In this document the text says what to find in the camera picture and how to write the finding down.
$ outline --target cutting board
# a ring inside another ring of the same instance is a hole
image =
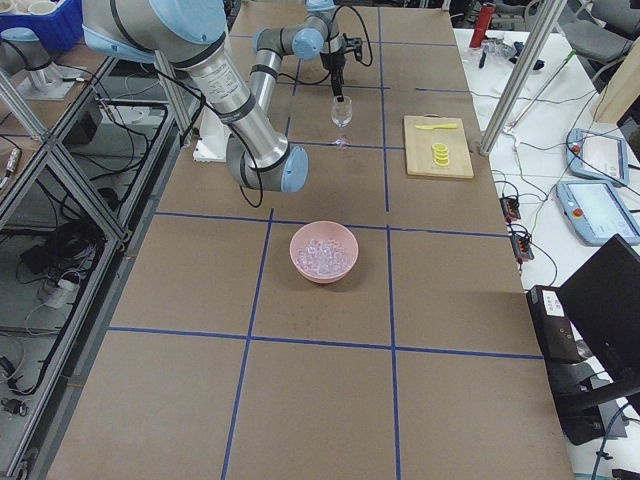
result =
[[[419,130],[416,125],[443,125],[455,123],[458,128],[445,130]],[[431,146],[444,143],[449,149],[449,165],[441,167],[433,161]],[[404,117],[404,144],[409,175],[443,178],[473,178],[469,147],[462,120],[443,117]]]

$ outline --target clear glass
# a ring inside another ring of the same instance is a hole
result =
[[[340,97],[333,97],[333,104],[331,105],[331,120],[340,129],[338,138],[333,144],[338,148],[347,148],[349,146],[349,140],[345,134],[345,128],[351,122],[353,117],[353,107],[351,98],[346,95]]]

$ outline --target black monitor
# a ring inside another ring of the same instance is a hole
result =
[[[626,397],[640,412],[640,256],[613,236],[557,290],[567,318],[613,383],[557,395],[563,416]]]

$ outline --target blue crate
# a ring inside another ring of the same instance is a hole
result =
[[[33,30],[47,50],[70,50],[82,36],[82,1],[65,0],[49,15],[0,14],[0,32],[14,27]]]

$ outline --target bowl of ice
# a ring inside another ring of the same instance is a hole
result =
[[[315,283],[332,283],[344,277],[358,259],[358,241],[339,223],[319,221],[298,230],[289,255],[300,275]]]

